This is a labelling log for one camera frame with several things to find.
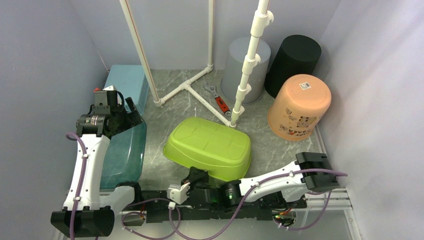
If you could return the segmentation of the orange plastic bucket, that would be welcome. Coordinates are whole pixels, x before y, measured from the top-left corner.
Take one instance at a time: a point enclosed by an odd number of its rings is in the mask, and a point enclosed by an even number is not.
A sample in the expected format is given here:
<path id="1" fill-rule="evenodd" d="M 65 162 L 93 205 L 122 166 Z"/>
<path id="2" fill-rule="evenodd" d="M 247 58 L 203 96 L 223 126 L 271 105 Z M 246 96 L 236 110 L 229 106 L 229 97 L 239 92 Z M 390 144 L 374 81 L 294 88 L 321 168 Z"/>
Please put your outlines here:
<path id="1" fill-rule="evenodd" d="M 313 133 L 331 101 L 331 91 L 321 79 L 294 75 L 282 85 L 268 110 L 269 127 L 286 140 L 303 140 Z"/>

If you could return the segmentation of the clear teal plastic tub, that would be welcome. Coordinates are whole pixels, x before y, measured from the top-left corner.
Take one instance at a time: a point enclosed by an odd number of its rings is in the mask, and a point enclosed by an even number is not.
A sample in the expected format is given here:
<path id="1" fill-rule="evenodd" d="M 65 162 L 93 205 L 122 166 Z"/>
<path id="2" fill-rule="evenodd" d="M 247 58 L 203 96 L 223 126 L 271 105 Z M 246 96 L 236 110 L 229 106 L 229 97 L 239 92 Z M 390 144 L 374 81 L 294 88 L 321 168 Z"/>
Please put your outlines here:
<path id="1" fill-rule="evenodd" d="M 145 155 L 145 122 L 113 136 L 103 161 L 100 190 L 114 189 L 124 182 L 139 180 Z"/>

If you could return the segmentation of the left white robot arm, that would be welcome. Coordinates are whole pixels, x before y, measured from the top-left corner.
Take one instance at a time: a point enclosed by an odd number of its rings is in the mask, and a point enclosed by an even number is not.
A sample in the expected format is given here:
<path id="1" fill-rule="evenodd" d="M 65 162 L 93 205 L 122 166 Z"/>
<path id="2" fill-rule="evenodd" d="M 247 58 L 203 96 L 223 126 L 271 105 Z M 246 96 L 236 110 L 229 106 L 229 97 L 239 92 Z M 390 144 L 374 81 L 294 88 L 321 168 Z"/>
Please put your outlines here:
<path id="1" fill-rule="evenodd" d="M 71 185 L 63 207 L 51 214 L 51 224 L 67 238 L 108 237 L 117 215 L 144 203 L 140 184 L 125 181 L 101 196 L 104 159 L 112 137 L 143 123 L 131 97 L 124 98 L 114 85 L 94 92 L 90 111 L 76 121 L 75 132 L 65 136 L 77 141 L 77 156 Z"/>

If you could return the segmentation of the black plastic bucket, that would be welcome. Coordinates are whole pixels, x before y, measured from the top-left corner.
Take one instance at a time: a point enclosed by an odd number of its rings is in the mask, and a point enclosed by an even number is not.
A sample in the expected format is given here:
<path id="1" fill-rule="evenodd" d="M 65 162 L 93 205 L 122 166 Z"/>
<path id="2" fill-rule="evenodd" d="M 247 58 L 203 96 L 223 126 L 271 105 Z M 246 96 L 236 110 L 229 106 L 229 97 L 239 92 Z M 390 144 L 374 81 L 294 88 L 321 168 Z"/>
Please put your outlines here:
<path id="1" fill-rule="evenodd" d="M 321 57 L 322 48 L 314 39 L 300 34 L 286 37 L 266 74 L 264 89 L 273 98 L 290 77 L 311 75 Z"/>

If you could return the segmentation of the blue plastic basket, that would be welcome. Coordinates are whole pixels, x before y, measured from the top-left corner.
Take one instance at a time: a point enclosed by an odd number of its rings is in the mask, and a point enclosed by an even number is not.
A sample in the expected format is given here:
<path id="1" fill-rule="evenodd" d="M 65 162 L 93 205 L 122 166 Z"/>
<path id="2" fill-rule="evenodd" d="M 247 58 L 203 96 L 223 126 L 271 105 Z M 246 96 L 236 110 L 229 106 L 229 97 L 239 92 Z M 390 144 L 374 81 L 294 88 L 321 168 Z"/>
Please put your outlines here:
<path id="1" fill-rule="evenodd" d="M 142 65 L 112 65 L 104 87 L 111 85 L 125 98 L 131 97 L 139 114 L 143 115 L 150 87 Z"/>

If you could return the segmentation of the green plastic tray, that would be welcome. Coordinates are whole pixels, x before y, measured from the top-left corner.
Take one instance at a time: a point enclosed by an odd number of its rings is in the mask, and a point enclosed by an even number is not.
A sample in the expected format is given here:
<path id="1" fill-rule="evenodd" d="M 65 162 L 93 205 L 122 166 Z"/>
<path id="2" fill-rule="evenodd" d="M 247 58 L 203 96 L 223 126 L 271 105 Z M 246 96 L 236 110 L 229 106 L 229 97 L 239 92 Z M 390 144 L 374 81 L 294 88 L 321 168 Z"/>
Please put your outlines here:
<path id="1" fill-rule="evenodd" d="M 250 137 L 239 130 L 189 117 L 168 136 L 163 155 L 186 168 L 195 167 L 221 181 L 245 177 L 252 159 Z"/>

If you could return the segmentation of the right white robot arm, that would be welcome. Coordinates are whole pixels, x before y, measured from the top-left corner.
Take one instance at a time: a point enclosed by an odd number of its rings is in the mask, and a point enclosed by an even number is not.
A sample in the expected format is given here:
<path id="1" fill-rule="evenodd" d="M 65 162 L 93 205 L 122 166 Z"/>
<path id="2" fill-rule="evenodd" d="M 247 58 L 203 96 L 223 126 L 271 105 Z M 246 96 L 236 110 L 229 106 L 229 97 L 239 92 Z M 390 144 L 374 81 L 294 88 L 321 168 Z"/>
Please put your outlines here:
<path id="1" fill-rule="evenodd" d="M 194 208 L 233 211 L 241 203 L 252 203 L 275 194 L 276 203 L 287 208 L 309 192 L 324 193 L 340 187 L 338 177 L 345 173 L 333 170 L 326 154 L 300 152 L 288 165 L 256 176 L 210 185 L 209 173 L 191 167 L 181 181 L 187 188 L 184 201 Z"/>

